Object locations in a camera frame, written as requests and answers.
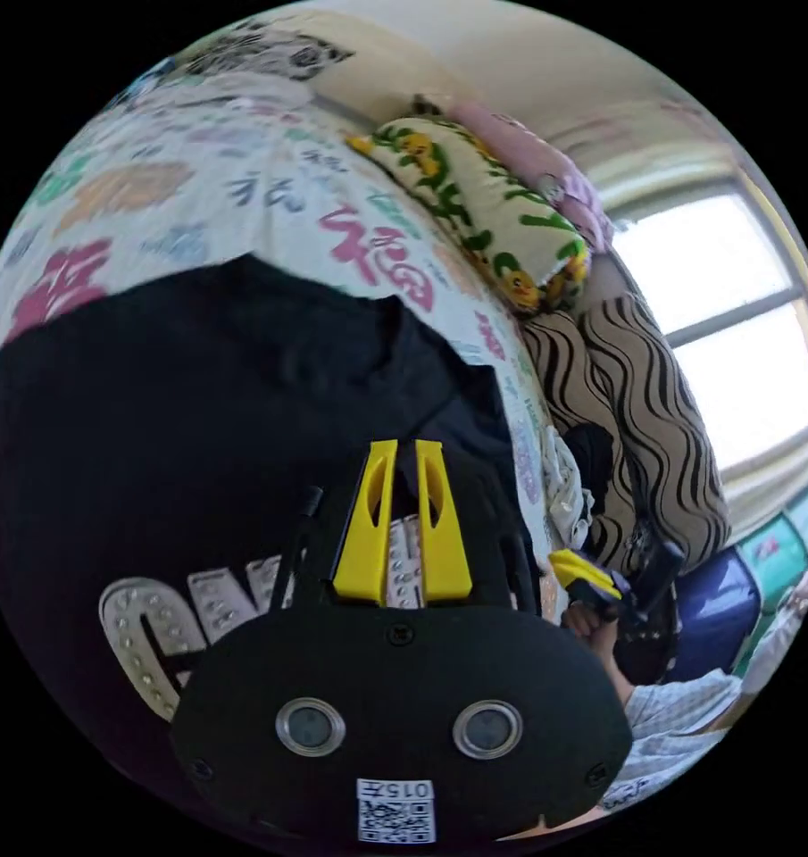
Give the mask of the person's left hand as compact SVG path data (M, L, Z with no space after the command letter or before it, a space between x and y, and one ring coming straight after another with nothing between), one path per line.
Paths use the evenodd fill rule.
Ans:
M522 830L518 833L513 833L508 836L503 836L497 839L497 842L508 842L519 839L532 838L537 836L551 835L553 833L562 832L571 828L584 826L609 815L608 811L604 811L600 807L595 807L592 810L578 816L577 818L567 821L561 825L548 827L544 820L541 819L533 828Z

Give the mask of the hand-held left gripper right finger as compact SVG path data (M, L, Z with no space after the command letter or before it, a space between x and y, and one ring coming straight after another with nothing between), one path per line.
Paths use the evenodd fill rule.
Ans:
M443 446L415 442L421 583L426 601L463 601L472 590Z

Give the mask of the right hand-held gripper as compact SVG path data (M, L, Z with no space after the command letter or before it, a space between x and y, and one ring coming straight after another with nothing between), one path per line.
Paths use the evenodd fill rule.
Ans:
M572 601L581 601L603 619L617 620L625 636L644 635L648 611L620 573L605 570L571 549L553 551L548 561Z

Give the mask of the person's right hand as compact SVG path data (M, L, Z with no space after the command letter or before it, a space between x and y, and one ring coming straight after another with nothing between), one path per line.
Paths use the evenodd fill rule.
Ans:
M606 670L617 670L614 654L619 629L617 620L603 619L581 601L572 601L562 614L562 624Z

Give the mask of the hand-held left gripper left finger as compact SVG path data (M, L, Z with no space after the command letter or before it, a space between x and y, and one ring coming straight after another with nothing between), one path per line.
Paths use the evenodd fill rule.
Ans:
M345 600L386 599L397 451L394 439L372 442L356 480L332 579Z

